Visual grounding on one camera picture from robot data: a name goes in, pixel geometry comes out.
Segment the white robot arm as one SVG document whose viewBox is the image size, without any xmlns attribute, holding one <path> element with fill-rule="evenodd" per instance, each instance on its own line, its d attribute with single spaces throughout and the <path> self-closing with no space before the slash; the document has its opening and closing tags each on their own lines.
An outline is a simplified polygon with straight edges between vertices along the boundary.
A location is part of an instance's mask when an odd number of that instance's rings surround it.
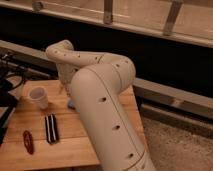
<svg viewBox="0 0 213 171">
<path fill-rule="evenodd" d="M 104 171 L 156 171 L 119 101 L 135 66 L 126 56 L 76 51 L 67 40 L 46 48 L 74 102 Z"/>
</svg>

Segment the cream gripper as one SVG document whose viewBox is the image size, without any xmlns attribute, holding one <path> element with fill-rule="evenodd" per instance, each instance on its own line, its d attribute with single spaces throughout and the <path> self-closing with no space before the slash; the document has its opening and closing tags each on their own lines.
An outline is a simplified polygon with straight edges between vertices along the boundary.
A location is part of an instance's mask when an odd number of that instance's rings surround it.
<svg viewBox="0 0 213 171">
<path fill-rule="evenodd" d="M 67 78 L 66 76 L 60 76 L 59 80 L 60 80 L 61 86 L 65 89 L 66 94 L 70 95 L 71 80 Z"/>
</svg>

